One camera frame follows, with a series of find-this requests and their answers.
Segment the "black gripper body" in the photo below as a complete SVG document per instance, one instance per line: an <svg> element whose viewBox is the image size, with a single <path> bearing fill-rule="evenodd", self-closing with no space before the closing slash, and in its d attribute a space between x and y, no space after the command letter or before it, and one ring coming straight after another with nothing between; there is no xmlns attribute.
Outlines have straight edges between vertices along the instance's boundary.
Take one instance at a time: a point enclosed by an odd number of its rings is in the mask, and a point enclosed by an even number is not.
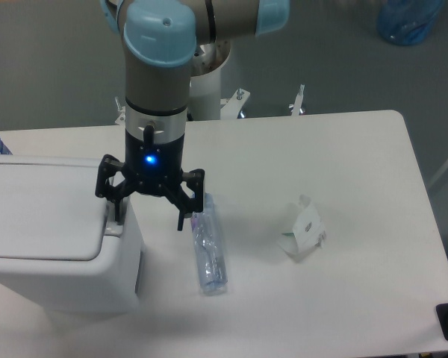
<svg viewBox="0 0 448 358"><path fill-rule="evenodd" d="M182 182L182 153L184 135L177 140L146 147L144 141L125 132L124 177L131 182L142 182L137 191L145 195L164 196L161 188L177 191Z"/></svg>

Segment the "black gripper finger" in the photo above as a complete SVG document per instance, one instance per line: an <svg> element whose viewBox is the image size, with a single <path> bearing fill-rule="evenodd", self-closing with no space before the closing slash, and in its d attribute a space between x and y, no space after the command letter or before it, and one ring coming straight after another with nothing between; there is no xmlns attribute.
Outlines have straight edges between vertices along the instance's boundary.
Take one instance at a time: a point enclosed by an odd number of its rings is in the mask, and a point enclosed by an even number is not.
<svg viewBox="0 0 448 358"><path fill-rule="evenodd" d="M124 222L124 198L137 189L137 180L131 175L126 163L106 154L98 167L95 195L114 205L114 221Z"/></svg>
<svg viewBox="0 0 448 358"><path fill-rule="evenodd" d="M164 195L178 209L177 230L183 230L184 220L201 213L205 202L205 170L180 171L175 178L164 181Z"/></svg>

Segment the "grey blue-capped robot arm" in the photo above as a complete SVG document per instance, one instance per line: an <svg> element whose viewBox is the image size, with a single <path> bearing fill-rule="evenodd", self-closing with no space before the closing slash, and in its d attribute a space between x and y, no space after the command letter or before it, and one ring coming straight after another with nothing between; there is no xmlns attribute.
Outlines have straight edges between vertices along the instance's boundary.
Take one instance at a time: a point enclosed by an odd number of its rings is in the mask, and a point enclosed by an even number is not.
<svg viewBox="0 0 448 358"><path fill-rule="evenodd" d="M124 220L137 192L165 197L179 219L203 210L205 171L182 167L192 59L201 45L260 36L285 26L288 1L118 1L101 3L125 55L125 159L107 154L96 195Z"/></svg>

